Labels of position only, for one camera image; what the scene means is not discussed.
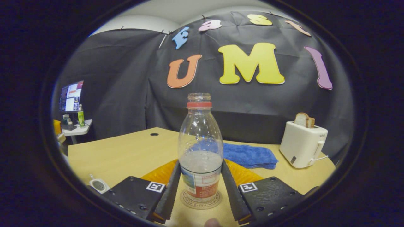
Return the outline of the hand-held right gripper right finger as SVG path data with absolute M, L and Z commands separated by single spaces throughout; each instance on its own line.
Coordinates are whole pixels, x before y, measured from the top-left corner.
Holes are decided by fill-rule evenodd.
M 221 174 L 231 211 L 239 224 L 268 221 L 304 200 L 304 195 L 279 178 L 263 178 L 227 159 Z

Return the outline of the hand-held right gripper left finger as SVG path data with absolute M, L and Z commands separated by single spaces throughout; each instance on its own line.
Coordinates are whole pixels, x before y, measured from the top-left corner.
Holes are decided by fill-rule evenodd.
M 129 176 L 102 197 L 140 218 L 165 223 L 173 211 L 181 168 L 178 159 L 143 177 Z

